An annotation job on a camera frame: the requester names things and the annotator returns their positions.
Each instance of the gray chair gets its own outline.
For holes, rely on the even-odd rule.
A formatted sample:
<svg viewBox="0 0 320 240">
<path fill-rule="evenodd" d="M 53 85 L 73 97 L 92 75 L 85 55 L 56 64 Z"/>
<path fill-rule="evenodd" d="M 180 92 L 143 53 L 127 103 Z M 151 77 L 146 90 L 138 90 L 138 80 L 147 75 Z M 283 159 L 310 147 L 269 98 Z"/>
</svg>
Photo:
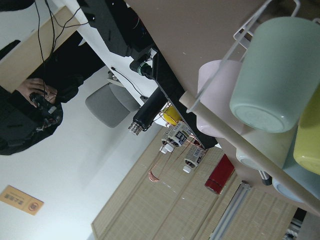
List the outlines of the gray chair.
<svg viewBox="0 0 320 240">
<path fill-rule="evenodd" d="M 126 88 L 112 83 L 88 96 L 85 104 L 92 114 L 109 128 L 115 128 L 130 112 L 140 108 Z"/>
</svg>

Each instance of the wooden plank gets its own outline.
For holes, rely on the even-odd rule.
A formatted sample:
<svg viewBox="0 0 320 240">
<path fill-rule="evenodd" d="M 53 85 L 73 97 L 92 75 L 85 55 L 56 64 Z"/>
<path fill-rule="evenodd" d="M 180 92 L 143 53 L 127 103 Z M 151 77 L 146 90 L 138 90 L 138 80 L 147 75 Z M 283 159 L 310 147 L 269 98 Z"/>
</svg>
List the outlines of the wooden plank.
<svg viewBox="0 0 320 240">
<path fill-rule="evenodd" d="M 73 13 L 64 6 L 58 10 L 55 17 L 60 25 L 64 25 Z M 53 21 L 55 37 L 60 34 L 62 27 Z M 67 23 L 67 26 L 79 24 L 74 17 Z M 57 49 L 66 39 L 68 39 L 78 26 L 65 28 L 61 36 L 56 41 Z M 48 58 L 53 42 L 53 30 L 51 19 L 49 18 L 39 30 L 40 41 L 44 59 Z M 41 51 L 38 40 L 38 31 L 35 30 L 28 39 L 18 44 L 7 56 L 0 61 L 0 85 L 8 92 L 13 92 L 30 74 L 32 74 L 42 64 Z"/>
</svg>

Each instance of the hand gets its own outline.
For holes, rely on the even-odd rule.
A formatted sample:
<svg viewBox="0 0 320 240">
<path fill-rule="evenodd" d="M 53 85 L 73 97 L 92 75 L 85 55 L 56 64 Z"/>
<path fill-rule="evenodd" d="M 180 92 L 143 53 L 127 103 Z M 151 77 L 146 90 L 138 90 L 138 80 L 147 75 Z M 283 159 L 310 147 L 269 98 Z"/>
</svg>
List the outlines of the hand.
<svg viewBox="0 0 320 240">
<path fill-rule="evenodd" d="M 37 107 L 31 100 L 30 94 L 43 95 L 45 100 L 54 104 L 58 91 L 52 86 L 48 86 L 41 78 L 29 78 L 24 80 L 16 89 L 33 106 Z"/>
</svg>

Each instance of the sign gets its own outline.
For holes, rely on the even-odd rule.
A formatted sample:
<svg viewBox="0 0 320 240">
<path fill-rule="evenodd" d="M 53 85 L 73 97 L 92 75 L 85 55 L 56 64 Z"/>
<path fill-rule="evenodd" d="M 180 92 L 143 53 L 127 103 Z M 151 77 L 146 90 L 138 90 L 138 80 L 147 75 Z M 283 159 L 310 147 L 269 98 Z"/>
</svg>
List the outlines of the sign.
<svg viewBox="0 0 320 240">
<path fill-rule="evenodd" d="M 8 185 L 1 193 L 0 201 L 31 215 L 36 215 L 44 204 L 43 201 L 40 201 L 10 185 Z"/>
</svg>

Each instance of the white bottle cap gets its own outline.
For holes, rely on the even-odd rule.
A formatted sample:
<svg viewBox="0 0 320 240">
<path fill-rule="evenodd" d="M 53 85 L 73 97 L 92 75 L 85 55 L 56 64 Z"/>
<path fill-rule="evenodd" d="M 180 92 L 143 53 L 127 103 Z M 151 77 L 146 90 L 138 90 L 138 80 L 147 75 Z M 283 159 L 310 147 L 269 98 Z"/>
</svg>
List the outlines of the white bottle cap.
<svg viewBox="0 0 320 240">
<path fill-rule="evenodd" d="M 191 173 L 191 168 L 188 166 L 184 166 L 183 171 L 185 171 L 187 174 L 189 174 L 189 173 Z"/>
<path fill-rule="evenodd" d="M 167 149 L 170 153 L 174 150 L 174 148 L 168 143 L 164 145 L 164 148 Z"/>
<path fill-rule="evenodd" d="M 168 149 L 166 149 L 164 146 L 161 146 L 159 151 L 162 152 L 163 154 L 166 154 L 168 152 Z"/>
</svg>

